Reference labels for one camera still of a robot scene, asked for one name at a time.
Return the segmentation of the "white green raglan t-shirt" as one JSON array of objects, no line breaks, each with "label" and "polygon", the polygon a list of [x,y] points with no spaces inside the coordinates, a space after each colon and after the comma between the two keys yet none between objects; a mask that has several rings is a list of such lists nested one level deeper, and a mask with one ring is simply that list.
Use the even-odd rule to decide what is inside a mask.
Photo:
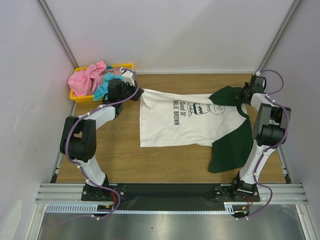
[{"label": "white green raglan t-shirt", "polygon": [[208,170],[242,168],[253,147],[252,127],[240,87],[212,94],[175,94],[144,89],[140,99],[140,146],[211,148]]}]

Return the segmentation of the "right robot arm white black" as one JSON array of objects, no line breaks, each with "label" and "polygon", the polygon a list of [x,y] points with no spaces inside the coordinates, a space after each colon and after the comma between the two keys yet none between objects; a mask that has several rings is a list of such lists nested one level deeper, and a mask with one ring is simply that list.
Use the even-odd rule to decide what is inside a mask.
[{"label": "right robot arm white black", "polygon": [[266,78],[254,74],[238,95],[242,102],[257,110],[257,116],[252,130],[252,150],[230,188],[230,195],[237,202],[259,194],[258,180],[265,163],[288,137],[292,109],[276,103],[265,92],[266,86]]}]

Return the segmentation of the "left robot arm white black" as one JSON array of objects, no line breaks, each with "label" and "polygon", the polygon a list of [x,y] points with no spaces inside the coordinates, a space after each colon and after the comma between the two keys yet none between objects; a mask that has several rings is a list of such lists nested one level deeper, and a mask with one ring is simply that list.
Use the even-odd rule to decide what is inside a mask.
[{"label": "left robot arm white black", "polygon": [[98,107],[65,119],[60,140],[60,152],[76,165],[85,178],[85,191],[92,189],[92,194],[99,200],[107,199],[113,190],[96,158],[97,130],[120,115],[123,103],[139,100],[144,92],[139,80],[125,82],[118,77],[110,80],[107,87]]}]

